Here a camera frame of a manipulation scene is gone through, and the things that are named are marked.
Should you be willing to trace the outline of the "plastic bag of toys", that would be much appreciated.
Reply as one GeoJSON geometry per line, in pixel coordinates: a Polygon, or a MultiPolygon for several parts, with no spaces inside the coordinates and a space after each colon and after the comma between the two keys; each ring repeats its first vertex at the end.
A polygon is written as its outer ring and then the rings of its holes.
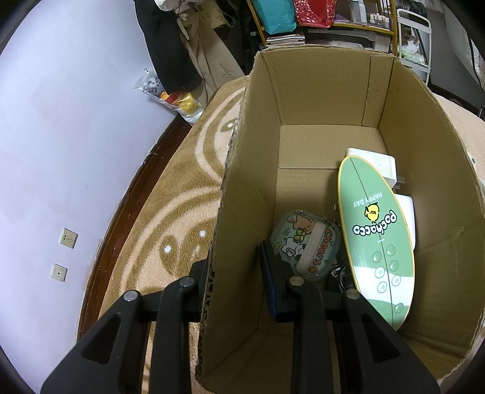
{"type": "Polygon", "coordinates": [[[182,90],[169,94],[153,67],[144,69],[144,74],[135,83],[134,89],[140,90],[152,100],[176,112],[190,125],[194,125],[204,112],[204,107],[192,93],[182,90]]]}

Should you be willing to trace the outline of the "stack of books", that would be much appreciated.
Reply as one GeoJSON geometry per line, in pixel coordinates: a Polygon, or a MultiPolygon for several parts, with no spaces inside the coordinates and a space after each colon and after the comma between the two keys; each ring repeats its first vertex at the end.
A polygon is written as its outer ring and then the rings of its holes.
{"type": "Polygon", "coordinates": [[[306,44],[304,34],[287,34],[287,35],[269,35],[266,37],[266,47],[280,47],[280,46],[301,46],[306,44]]]}
{"type": "Polygon", "coordinates": [[[307,44],[379,52],[391,52],[392,47],[389,36],[362,29],[308,29],[304,35],[307,44]]]}

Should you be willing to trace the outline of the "key bunch with rings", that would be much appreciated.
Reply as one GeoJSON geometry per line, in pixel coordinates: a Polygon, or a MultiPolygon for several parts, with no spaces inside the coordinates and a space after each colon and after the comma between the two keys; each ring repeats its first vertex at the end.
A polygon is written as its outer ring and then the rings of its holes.
{"type": "Polygon", "coordinates": [[[341,258],[329,273],[329,291],[344,293],[355,289],[350,263],[347,257],[341,258]]]}

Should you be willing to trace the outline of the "red gift bag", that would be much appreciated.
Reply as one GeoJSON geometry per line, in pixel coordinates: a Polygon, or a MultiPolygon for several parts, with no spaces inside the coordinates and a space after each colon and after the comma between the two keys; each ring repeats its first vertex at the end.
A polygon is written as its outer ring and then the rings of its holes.
{"type": "Polygon", "coordinates": [[[299,25],[329,28],[335,20],[336,0],[293,0],[299,25]]]}

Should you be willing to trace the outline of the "white square adapter box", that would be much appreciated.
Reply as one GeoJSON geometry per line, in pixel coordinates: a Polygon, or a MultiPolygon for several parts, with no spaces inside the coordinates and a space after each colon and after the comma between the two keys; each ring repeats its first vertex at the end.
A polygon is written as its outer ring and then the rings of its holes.
{"type": "Polygon", "coordinates": [[[356,148],[347,148],[345,156],[356,156],[370,163],[391,189],[399,190],[400,184],[404,183],[404,179],[397,175],[396,161],[393,156],[356,148]]]}

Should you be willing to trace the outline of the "beige trench coat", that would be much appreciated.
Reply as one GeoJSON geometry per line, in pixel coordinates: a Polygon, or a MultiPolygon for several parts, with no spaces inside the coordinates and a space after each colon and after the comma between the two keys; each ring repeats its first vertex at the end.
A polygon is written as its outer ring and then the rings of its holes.
{"type": "Polygon", "coordinates": [[[184,2],[178,17],[182,41],[202,79],[192,94],[205,107],[221,86],[244,76],[216,33],[216,28],[228,28],[229,23],[216,1],[184,2]]]}

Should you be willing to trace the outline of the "upper wall socket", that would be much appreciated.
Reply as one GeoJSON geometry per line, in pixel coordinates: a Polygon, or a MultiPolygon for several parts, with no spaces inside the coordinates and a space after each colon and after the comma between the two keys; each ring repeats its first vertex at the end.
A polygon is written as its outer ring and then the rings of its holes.
{"type": "Polygon", "coordinates": [[[69,249],[74,249],[77,242],[78,234],[66,227],[63,228],[62,234],[59,240],[59,244],[66,246],[69,249]]]}

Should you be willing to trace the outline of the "beige patterned carpet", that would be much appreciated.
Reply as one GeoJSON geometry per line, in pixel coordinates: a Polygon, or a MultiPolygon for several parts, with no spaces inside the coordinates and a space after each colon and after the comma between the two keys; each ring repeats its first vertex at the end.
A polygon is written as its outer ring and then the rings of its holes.
{"type": "MultiPolygon", "coordinates": [[[[226,83],[162,171],[114,264],[103,311],[130,289],[161,291],[206,256],[220,204],[222,168],[246,79],[226,83]]],[[[404,327],[411,348],[444,392],[464,382],[484,358],[484,227],[465,221],[464,199],[450,212],[460,223],[418,249],[423,291],[404,327]]]]}

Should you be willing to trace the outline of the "wall socket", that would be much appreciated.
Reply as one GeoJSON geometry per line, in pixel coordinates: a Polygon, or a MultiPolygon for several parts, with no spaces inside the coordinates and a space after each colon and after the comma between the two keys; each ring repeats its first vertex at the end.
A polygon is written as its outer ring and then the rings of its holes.
{"type": "Polygon", "coordinates": [[[63,228],[62,234],[59,240],[59,244],[66,246],[69,249],[74,249],[77,242],[78,234],[66,227],[63,228]]]}
{"type": "Polygon", "coordinates": [[[51,270],[51,277],[59,282],[65,282],[67,278],[67,268],[54,263],[51,270]]]}

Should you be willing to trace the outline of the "right stack of books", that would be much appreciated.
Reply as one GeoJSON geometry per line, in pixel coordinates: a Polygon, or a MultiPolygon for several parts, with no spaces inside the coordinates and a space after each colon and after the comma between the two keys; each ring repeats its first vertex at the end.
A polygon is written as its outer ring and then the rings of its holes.
{"type": "Polygon", "coordinates": [[[379,52],[391,52],[392,47],[389,36],[362,29],[308,29],[304,35],[307,44],[379,52]]]}

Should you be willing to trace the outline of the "black hanging coat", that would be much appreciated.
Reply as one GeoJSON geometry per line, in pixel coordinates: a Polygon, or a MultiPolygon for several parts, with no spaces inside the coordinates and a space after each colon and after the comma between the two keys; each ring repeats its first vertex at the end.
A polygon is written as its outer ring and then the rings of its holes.
{"type": "Polygon", "coordinates": [[[159,80],[168,94],[194,91],[202,82],[181,39],[178,16],[154,1],[135,0],[135,14],[159,80]]]}

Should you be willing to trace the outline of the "left stack of books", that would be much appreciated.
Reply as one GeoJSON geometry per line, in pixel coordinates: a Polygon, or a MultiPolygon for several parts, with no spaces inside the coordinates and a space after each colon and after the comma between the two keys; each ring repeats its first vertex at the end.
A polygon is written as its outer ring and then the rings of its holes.
{"type": "Polygon", "coordinates": [[[306,44],[304,34],[287,34],[287,35],[269,35],[266,37],[266,47],[280,47],[280,46],[301,46],[306,44]]]}

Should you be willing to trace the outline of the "white power charger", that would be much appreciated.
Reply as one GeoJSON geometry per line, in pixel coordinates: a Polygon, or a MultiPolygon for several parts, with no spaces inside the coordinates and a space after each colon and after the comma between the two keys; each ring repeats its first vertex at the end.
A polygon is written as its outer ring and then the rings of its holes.
{"type": "Polygon", "coordinates": [[[404,246],[415,250],[416,223],[413,199],[410,196],[399,194],[395,194],[395,199],[397,201],[396,209],[391,209],[395,212],[394,217],[396,217],[392,237],[397,241],[398,247],[404,246]]]}

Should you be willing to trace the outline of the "white rolling cart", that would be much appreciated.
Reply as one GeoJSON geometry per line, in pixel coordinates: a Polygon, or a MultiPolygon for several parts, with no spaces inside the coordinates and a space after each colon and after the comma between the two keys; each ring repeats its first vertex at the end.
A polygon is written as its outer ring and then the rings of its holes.
{"type": "Polygon", "coordinates": [[[425,16],[407,9],[396,10],[397,56],[427,85],[431,74],[432,27],[425,16]]]}

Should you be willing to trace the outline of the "green cartoon pouch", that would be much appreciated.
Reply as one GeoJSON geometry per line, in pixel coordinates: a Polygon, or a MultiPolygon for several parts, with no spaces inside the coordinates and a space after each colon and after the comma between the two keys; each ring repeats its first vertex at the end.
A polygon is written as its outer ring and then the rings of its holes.
{"type": "Polygon", "coordinates": [[[309,282],[322,280],[335,267],[341,239],[334,221],[300,209],[284,215],[270,236],[275,253],[309,282]]]}

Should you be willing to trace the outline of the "cardboard box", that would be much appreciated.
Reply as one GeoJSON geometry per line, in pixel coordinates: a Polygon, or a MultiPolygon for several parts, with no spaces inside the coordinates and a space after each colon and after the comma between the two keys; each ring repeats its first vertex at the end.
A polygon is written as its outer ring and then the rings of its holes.
{"type": "Polygon", "coordinates": [[[257,244],[289,210],[335,218],[349,148],[387,153],[417,223],[416,287],[402,333],[443,391],[484,333],[484,197],[464,144],[394,56],[306,45],[259,52],[229,143],[209,252],[197,378],[216,393],[287,393],[288,327],[261,318],[257,244]]]}

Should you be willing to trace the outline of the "yellow green toy skateboard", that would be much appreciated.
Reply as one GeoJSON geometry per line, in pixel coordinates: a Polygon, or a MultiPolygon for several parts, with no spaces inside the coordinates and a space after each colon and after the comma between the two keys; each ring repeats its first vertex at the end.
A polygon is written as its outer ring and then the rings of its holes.
{"type": "Polygon", "coordinates": [[[344,158],[338,172],[339,215],[354,285],[395,330],[413,301],[415,262],[403,211],[367,160],[344,158]]]}

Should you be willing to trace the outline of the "wooden shelf unit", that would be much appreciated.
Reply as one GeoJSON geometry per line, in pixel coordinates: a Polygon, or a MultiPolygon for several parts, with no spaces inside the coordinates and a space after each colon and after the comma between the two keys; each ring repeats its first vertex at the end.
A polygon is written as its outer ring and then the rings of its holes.
{"type": "Polygon", "coordinates": [[[249,1],[263,48],[334,45],[397,52],[395,1],[249,1]]]}

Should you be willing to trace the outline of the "teal gift bag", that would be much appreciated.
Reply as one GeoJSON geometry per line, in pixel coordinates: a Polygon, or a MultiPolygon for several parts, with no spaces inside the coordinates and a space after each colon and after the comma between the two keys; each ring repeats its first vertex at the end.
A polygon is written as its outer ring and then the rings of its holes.
{"type": "Polygon", "coordinates": [[[252,5],[270,35],[291,33],[296,29],[292,0],[255,0],[252,5]]]}

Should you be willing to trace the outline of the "lower wall socket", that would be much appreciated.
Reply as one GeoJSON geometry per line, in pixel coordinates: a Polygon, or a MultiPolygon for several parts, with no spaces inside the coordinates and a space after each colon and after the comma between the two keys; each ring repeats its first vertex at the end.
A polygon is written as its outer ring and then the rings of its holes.
{"type": "Polygon", "coordinates": [[[51,277],[59,282],[65,282],[67,278],[67,268],[54,263],[51,270],[51,277]]]}

